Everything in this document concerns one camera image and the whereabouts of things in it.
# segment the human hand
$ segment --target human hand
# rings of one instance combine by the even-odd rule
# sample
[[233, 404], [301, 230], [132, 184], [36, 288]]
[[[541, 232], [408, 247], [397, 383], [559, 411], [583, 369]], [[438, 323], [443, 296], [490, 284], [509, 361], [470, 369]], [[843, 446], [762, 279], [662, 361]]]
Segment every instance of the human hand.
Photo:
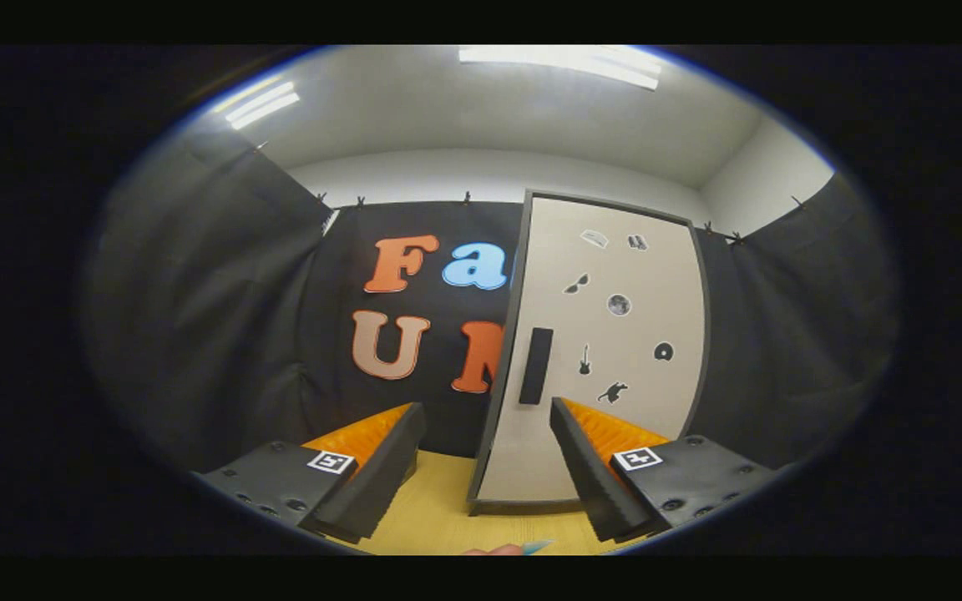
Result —
[[505, 544], [503, 547], [493, 548], [492, 551], [481, 551], [480, 548], [471, 548], [463, 555], [525, 555], [526, 550], [518, 544]]

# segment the white door panel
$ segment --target white door panel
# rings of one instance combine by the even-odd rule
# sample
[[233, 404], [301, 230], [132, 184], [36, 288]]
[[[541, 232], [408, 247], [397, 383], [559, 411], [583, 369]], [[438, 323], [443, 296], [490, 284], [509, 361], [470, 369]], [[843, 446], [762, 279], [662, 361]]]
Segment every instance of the white door panel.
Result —
[[[705, 358], [705, 291], [688, 225], [539, 195], [530, 210], [507, 385], [493, 393], [500, 411], [478, 488], [482, 502], [577, 498], [549, 426], [552, 396], [675, 440], [691, 417]], [[646, 248], [631, 247], [629, 236]], [[595, 241], [603, 239], [600, 248]], [[584, 274], [587, 284], [566, 292]], [[613, 295], [629, 300], [629, 312], [616, 315], [625, 305], [618, 301], [612, 312]], [[554, 332], [549, 368], [539, 404], [520, 404], [535, 327]], [[657, 359], [661, 343], [669, 346]], [[589, 373], [581, 374], [585, 345]], [[617, 384], [626, 387], [607, 396]]]

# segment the yellow floor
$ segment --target yellow floor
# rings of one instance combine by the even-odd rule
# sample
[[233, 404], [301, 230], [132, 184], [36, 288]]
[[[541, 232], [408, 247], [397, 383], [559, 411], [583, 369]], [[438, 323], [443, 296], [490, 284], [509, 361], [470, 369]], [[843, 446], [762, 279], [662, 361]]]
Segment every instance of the yellow floor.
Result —
[[418, 452], [418, 470], [400, 487], [373, 537], [344, 544], [375, 555], [459, 555], [470, 548], [488, 551], [507, 543], [554, 539], [537, 555], [596, 555], [642, 540], [600, 543], [584, 511], [471, 518], [466, 493], [474, 461]]

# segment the blue letter a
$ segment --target blue letter a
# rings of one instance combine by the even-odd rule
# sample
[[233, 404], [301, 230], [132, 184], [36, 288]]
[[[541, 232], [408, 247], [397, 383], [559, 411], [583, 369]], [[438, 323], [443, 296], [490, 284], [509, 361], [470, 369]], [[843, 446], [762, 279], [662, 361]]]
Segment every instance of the blue letter a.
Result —
[[[476, 259], [466, 256], [477, 254]], [[458, 261], [448, 263], [443, 269], [443, 281], [450, 285], [476, 285], [481, 290], [496, 290], [507, 284], [504, 276], [504, 250], [494, 244], [464, 244], [451, 251]]]

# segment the letter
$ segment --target letter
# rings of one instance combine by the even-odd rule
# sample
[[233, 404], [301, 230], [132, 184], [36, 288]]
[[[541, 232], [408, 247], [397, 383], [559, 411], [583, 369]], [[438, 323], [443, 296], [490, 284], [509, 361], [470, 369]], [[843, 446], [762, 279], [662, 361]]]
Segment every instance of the letter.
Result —
[[451, 387], [459, 392], [481, 393], [489, 391], [484, 380], [486, 370], [493, 380], [499, 366], [499, 350], [504, 345], [504, 327], [492, 322], [466, 322], [463, 334], [470, 339], [466, 350], [463, 374], [452, 381]]
[[[477, 259], [466, 259], [466, 256], [477, 254]], [[451, 251], [451, 256], [458, 259], [448, 263], [443, 269], [443, 281], [450, 285], [476, 285], [481, 290], [496, 290], [507, 284], [504, 276], [504, 259], [507, 255], [503, 248], [494, 244], [464, 244]]]
[[[440, 247], [439, 240], [434, 235], [414, 237], [390, 237], [379, 240], [377, 247], [377, 267], [373, 270], [373, 279], [362, 287], [367, 292], [400, 292], [406, 289], [408, 283], [400, 277], [400, 270], [406, 270], [408, 276], [413, 276], [421, 269], [423, 254], [433, 252]], [[404, 251], [412, 248], [407, 254]]]
[[385, 380], [402, 380], [411, 376], [418, 364], [421, 334], [430, 326], [428, 320], [415, 316], [402, 316], [396, 320], [400, 327], [400, 353], [394, 362], [386, 364], [377, 358], [377, 338], [381, 335], [382, 325], [388, 323], [388, 316], [376, 311], [355, 311], [352, 319], [355, 320], [355, 340], [351, 352], [359, 369]]

